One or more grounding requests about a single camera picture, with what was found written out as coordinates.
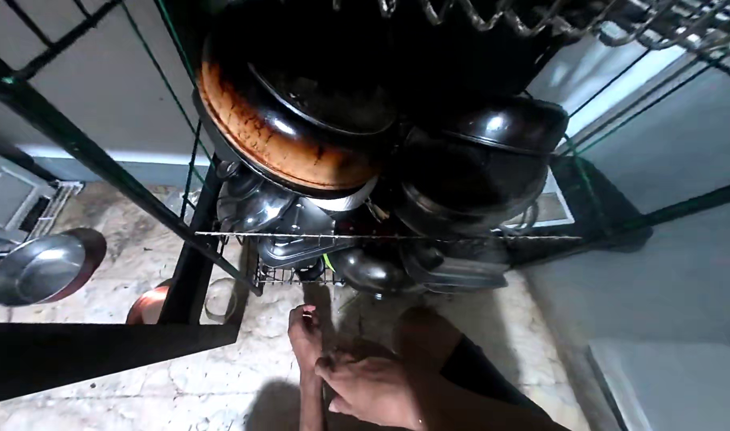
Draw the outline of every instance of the copper pot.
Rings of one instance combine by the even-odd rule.
[[[126,324],[156,324],[168,296],[171,279],[160,283],[155,289],[144,292],[131,305]]]

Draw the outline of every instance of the green string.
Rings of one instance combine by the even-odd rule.
[[[128,7],[125,5],[125,3],[121,3],[121,7],[123,8],[123,11],[125,12],[126,17],[128,17],[128,22],[130,23],[130,26],[133,29],[133,32],[136,33],[137,37],[139,38],[139,41],[144,46],[144,51],[147,52],[149,59],[152,60],[152,64],[154,64],[155,69],[157,69],[157,73],[159,73],[160,77],[163,79],[163,83],[166,84],[168,93],[170,93],[171,97],[173,97],[173,101],[176,102],[176,105],[179,108],[179,112],[181,112],[181,114],[184,116],[184,120],[186,121],[187,125],[189,126],[189,129],[192,132],[192,134],[195,135],[195,141],[200,146],[200,148],[202,148],[202,151],[206,154],[206,157],[208,158],[208,162],[211,164],[211,166],[214,166],[213,160],[211,159],[208,149],[202,143],[202,141],[200,141],[198,133],[195,131],[195,127],[192,125],[192,122],[189,120],[189,117],[187,116],[186,111],[184,111],[184,106],[182,106],[181,102],[179,102],[179,98],[177,97],[176,93],[173,92],[173,88],[171,87],[171,84],[168,82],[168,78],[166,77],[165,72],[163,72],[163,69],[160,67],[160,64],[157,62],[157,59],[155,58],[155,55],[152,53],[152,50],[149,48],[149,44],[147,44],[147,41],[144,39],[144,36],[141,35],[139,26],[136,24],[136,21],[134,21],[133,17],[130,15],[130,12],[128,11]]]
[[[165,20],[166,27],[168,28],[168,33],[171,35],[173,43],[176,44],[176,48],[177,50],[179,50],[179,54],[184,60],[184,67],[186,68],[186,73],[189,75],[189,80],[192,82],[193,87],[197,87],[197,83],[195,82],[195,69],[192,68],[192,64],[189,62],[186,51],[184,51],[184,46],[181,44],[181,40],[179,39],[179,34],[176,31],[176,27],[173,26],[171,17],[168,14],[168,9],[161,0],[156,0],[156,3],[157,7],[160,9],[160,13],[163,15],[163,20]]]
[[[573,163],[575,163],[575,167],[578,169],[578,173],[581,175],[581,180],[586,186],[586,190],[589,192],[589,199],[591,199],[591,203],[594,205],[594,209],[600,216],[600,225],[602,227],[602,231],[604,232],[605,236],[609,237],[612,232],[608,227],[607,217],[605,216],[604,211],[602,211],[602,206],[600,205],[599,198],[597,198],[597,193],[594,192],[594,188],[591,186],[589,175],[583,168],[583,159],[579,157],[579,152],[575,150],[575,142],[573,142],[573,140],[566,133],[564,134],[564,139],[567,140],[567,147],[570,148],[570,152],[572,153],[571,158],[573,159]]]

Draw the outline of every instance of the wire basket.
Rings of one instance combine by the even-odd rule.
[[[486,32],[507,24],[522,37],[543,31],[581,38],[598,34],[608,46],[637,41],[652,50],[680,45],[689,51],[730,54],[730,3],[727,0],[546,0],[532,8],[534,17],[519,15],[514,0],[499,0],[492,16],[483,18],[470,0],[444,0],[439,9],[429,0],[376,0],[381,15],[390,18],[400,1],[418,2],[429,23],[440,25],[460,9],[471,25]],[[340,10],[342,0],[333,0]]]

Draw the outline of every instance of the metal rack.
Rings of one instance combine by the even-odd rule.
[[[196,2],[149,1],[155,2],[194,86],[195,67],[192,59],[198,58],[202,37],[207,29],[207,14]],[[582,152],[596,145],[604,136],[632,122],[651,106],[695,80],[706,69],[715,68],[730,76],[730,67],[722,62],[724,57],[730,55],[729,2],[606,0],[601,8],[581,15],[573,7],[576,2],[544,0],[541,2],[542,6],[533,9],[536,17],[533,19],[533,16],[525,17],[516,12],[513,0],[501,0],[496,5],[496,12],[485,20],[470,0],[446,0],[438,11],[429,0],[401,2],[409,1],[418,2],[428,21],[435,25],[442,24],[452,10],[460,9],[479,31],[489,30],[496,25],[508,25],[523,37],[539,32],[561,32],[569,37],[579,38],[593,33],[597,34],[600,41],[611,46],[638,41],[647,47],[643,56],[678,44],[696,55],[690,67],[705,64],[704,68],[676,85],[670,85],[676,76],[670,77],[665,83],[640,97],[637,102],[631,103],[623,112],[607,119],[590,135],[580,136],[578,139],[574,139],[575,136],[565,136],[566,143],[551,167],[557,181],[565,185],[563,191],[568,200],[571,200],[571,205],[583,206],[585,210],[581,218],[577,219],[576,225],[569,229],[536,229],[528,236],[501,238],[512,251],[516,265],[557,259],[562,255],[597,247],[613,247],[619,241],[659,223],[730,202],[730,186],[726,186],[649,214],[640,214],[629,209],[619,218],[607,211],[607,203],[617,198],[614,194],[617,191],[608,189],[606,180],[601,178],[590,163],[581,158]],[[210,154],[199,139],[202,124],[199,121],[192,122],[187,117],[165,71],[149,49],[123,0],[109,0],[93,14],[87,11],[80,0],[73,2],[79,7],[84,20],[58,40],[52,41],[38,27],[36,20],[28,16],[15,0],[5,0],[5,4],[47,48],[18,70],[13,70],[0,59],[0,101],[174,231],[185,241],[185,245],[157,325],[129,327],[122,324],[0,324],[0,400],[233,343],[238,335],[247,292],[260,295],[265,285],[293,280],[291,270],[268,270],[258,261],[245,261],[240,265],[245,270],[238,271],[221,256],[218,236],[242,237],[244,247],[250,251],[255,247],[255,237],[271,234],[214,232],[216,192],[221,181],[216,176],[217,156]],[[628,14],[624,15],[621,6],[628,5],[641,11],[636,19],[629,18]],[[399,3],[397,0],[378,0],[377,6],[382,15],[389,18],[397,10]],[[345,8],[346,2],[333,0],[332,7]],[[117,8],[123,10],[130,27],[138,36],[140,44],[149,55],[192,132],[192,156],[186,178],[185,202],[179,214],[165,207],[29,83],[43,67],[64,53]],[[608,89],[611,83],[627,73],[641,58],[591,96],[579,110]],[[592,140],[592,137],[605,131],[606,134]],[[201,176],[195,169],[198,152],[205,152],[209,160],[209,169],[205,176]],[[196,187],[193,176],[194,181],[200,182],[202,186],[196,204],[186,199],[188,192]],[[188,224],[184,221],[187,206],[194,209],[194,216]],[[236,313],[226,324],[200,326],[197,325],[197,318],[205,299],[213,264],[235,278],[239,290],[245,295],[240,297]],[[322,282],[337,283],[341,280],[334,273],[326,271]],[[133,351],[134,354],[128,355],[128,351]],[[30,358],[38,358],[39,361],[34,363]]]
[[[554,0],[533,8],[537,24],[528,26],[514,10],[514,0],[501,0],[493,15],[485,20],[471,0],[444,0],[439,11],[429,0],[416,1],[432,25],[440,25],[454,8],[461,8],[469,23],[486,32],[496,25],[509,25],[519,36],[532,37],[550,28],[557,34],[582,38],[594,33],[608,46],[639,42],[652,50],[681,44],[690,51],[730,52],[730,3],[726,0],[605,0],[601,6],[588,2]],[[376,0],[381,16],[390,18],[399,0]],[[333,0],[333,10],[341,10],[342,0]]]

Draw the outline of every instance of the hand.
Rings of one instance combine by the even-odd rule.
[[[420,408],[400,362],[386,358],[354,361],[350,354],[321,358],[314,372],[338,395],[328,409],[380,426],[420,430]]]
[[[322,356],[320,318],[313,305],[299,305],[291,310],[288,317],[288,338],[291,339],[298,367],[303,374],[312,374],[314,364]]]

